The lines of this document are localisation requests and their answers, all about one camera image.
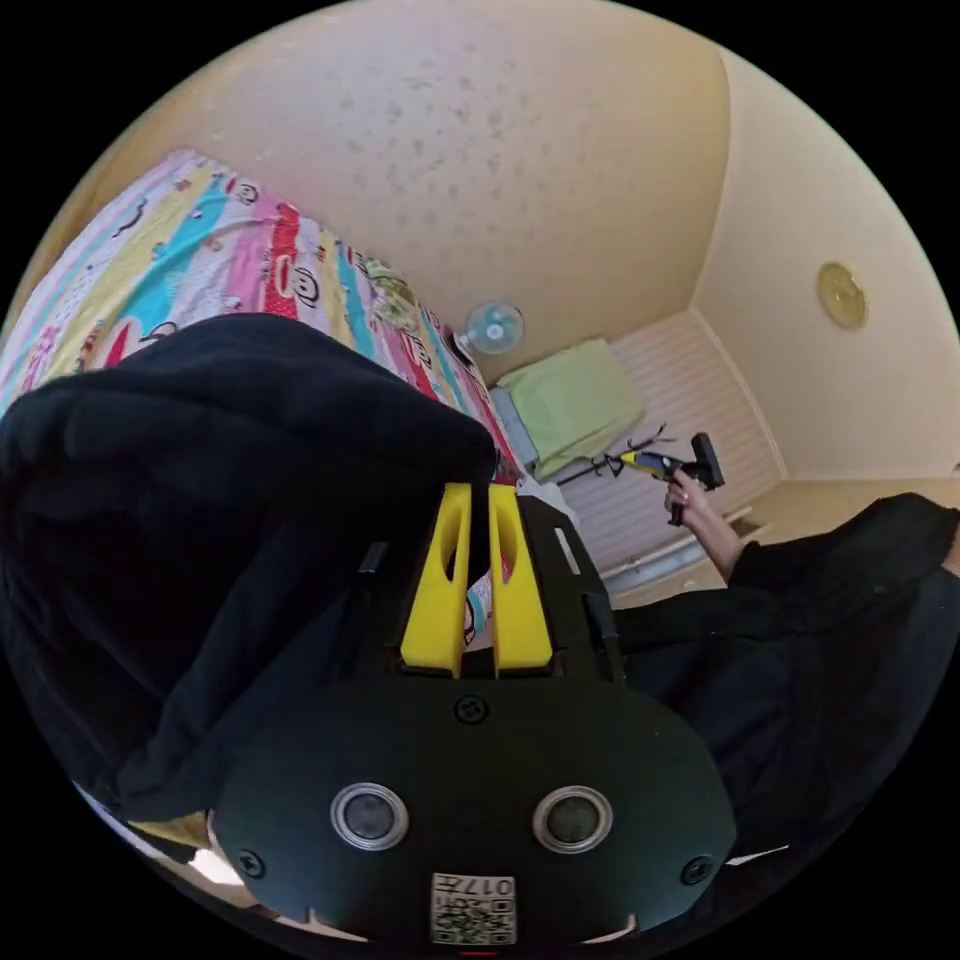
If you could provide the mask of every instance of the yellow bracket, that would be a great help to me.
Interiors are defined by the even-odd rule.
[[[448,483],[400,645],[408,667],[460,676],[470,560],[470,484]],[[456,552],[451,576],[450,558]]]
[[[490,486],[490,575],[493,581],[493,647],[497,674],[542,669],[553,648],[543,615],[533,561],[523,533],[517,493],[505,484]],[[501,555],[511,568],[503,576]]]
[[[633,467],[634,470],[639,470],[641,473],[649,473],[651,477],[656,477],[658,480],[662,480],[663,470],[660,468],[650,467],[644,463],[637,463],[637,450],[628,450],[626,453],[620,454],[620,459],[628,467]]]

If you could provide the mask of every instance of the person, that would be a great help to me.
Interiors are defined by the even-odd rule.
[[[707,743],[735,857],[835,835],[908,749],[953,655],[960,511],[906,494],[761,546],[682,472],[676,503],[727,587],[618,611],[628,682]]]

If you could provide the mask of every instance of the screw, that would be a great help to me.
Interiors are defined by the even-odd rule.
[[[713,873],[713,860],[710,857],[694,857],[680,872],[680,881],[688,887],[703,883]]]
[[[481,700],[480,697],[473,694],[468,694],[456,702],[453,707],[453,714],[461,723],[472,727],[478,723],[483,723],[487,719],[490,708],[485,700]]]
[[[267,872],[263,861],[252,850],[241,850],[237,861],[240,869],[251,880],[259,880]]]

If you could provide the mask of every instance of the black hood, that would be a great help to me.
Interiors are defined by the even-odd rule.
[[[0,634],[67,774],[123,819],[209,806],[237,744],[324,682],[369,544],[495,467],[481,424],[262,314],[19,399]]]

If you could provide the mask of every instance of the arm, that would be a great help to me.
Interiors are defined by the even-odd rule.
[[[665,506],[683,505],[683,525],[700,541],[725,583],[730,582],[744,543],[733,527],[713,509],[696,480],[678,471],[667,490]]]
[[[789,588],[869,513],[864,511],[829,533],[761,546],[744,543],[714,510],[700,484],[681,471],[667,491],[668,511],[674,503],[683,505],[683,525],[700,541],[728,584],[774,592]]]

